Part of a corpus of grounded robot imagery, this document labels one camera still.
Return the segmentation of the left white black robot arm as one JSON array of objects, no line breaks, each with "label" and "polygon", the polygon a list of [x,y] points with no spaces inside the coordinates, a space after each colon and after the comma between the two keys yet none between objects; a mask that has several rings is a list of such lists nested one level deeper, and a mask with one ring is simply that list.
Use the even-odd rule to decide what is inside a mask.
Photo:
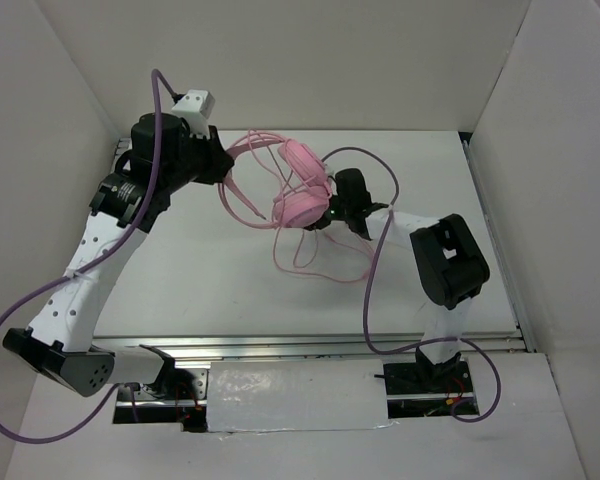
[{"label": "left white black robot arm", "polygon": [[173,193],[191,182],[224,180],[233,158],[201,113],[145,114],[131,147],[99,184],[80,244],[47,304],[3,346],[32,369],[89,397],[112,382],[119,354],[93,345],[95,327],[118,277]]}]

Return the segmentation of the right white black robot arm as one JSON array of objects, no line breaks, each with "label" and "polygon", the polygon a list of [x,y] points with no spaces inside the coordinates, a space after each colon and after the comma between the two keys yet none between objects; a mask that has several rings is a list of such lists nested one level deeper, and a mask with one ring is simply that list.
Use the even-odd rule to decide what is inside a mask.
[{"label": "right white black robot arm", "polygon": [[372,287],[383,246],[389,242],[413,254],[421,289],[433,308],[424,336],[414,347],[415,372],[401,380],[430,392],[441,389],[457,375],[467,312],[472,299],[490,279],[490,268],[479,245],[459,214],[423,217],[372,201],[358,169],[342,170],[335,174],[334,181],[336,194],[316,226],[344,222],[354,234],[376,244],[363,297],[362,325],[367,346],[378,355],[407,350],[381,350],[371,339]]}]

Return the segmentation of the pink headphones with cable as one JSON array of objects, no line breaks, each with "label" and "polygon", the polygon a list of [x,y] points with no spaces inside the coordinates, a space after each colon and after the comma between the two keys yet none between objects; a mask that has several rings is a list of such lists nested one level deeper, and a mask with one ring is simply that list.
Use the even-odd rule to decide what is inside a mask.
[{"label": "pink headphones with cable", "polygon": [[285,229],[305,230],[330,210],[329,201],[334,198],[329,170],[306,144],[271,131],[250,129],[230,145],[227,153],[234,160],[243,154],[250,154],[278,183],[279,190],[272,200],[269,216],[265,216],[240,190],[232,173],[228,173],[217,186],[219,200],[234,220],[251,229],[271,230],[275,233],[271,255],[278,271],[340,284],[353,284],[369,277],[368,269],[352,279],[310,271],[308,267],[319,251],[318,236],[314,237],[314,250],[307,262],[298,262],[304,236],[299,239],[291,267],[287,268],[278,261],[280,233]]}]

